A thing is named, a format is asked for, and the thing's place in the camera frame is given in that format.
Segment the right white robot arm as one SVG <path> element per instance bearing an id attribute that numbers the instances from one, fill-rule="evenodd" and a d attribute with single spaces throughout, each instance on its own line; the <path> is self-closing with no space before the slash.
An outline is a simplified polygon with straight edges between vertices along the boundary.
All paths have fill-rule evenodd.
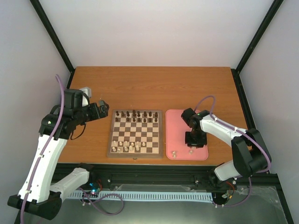
<path id="1" fill-rule="evenodd" d="M 196 113 L 188 108 L 183 111 L 181 118 L 191 128 L 191 131 L 185 133 L 185 144 L 188 147 L 206 146 L 206 135 L 209 133 L 232 149 L 233 159 L 212 171 L 212 181 L 223 182 L 239 176 L 248 178 L 270 169 L 271 156 L 258 130 L 232 126 L 207 110 Z"/>

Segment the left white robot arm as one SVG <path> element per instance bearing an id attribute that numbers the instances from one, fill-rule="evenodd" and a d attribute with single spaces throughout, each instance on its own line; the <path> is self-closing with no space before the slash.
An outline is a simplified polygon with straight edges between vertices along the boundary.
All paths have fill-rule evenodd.
<path id="1" fill-rule="evenodd" d="M 39 130 L 38 147 L 28 177 L 19 193 L 8 198 L 10 207 L 52 220 L 60 211 L 64 200 L 76 189 L 85 185 L 96 185 L 97 176 L 92 173 L 92 165 L 80 163 L 77 168 L 51 184 L 58 158 L 71 134 L 79 125 L 108 116 L 109 106 L 101 100 L 85 106 L 70 108 L 65 104 L 59 114 L 60 106 L 53 107 L 50 114 L 43 118 Z"/>

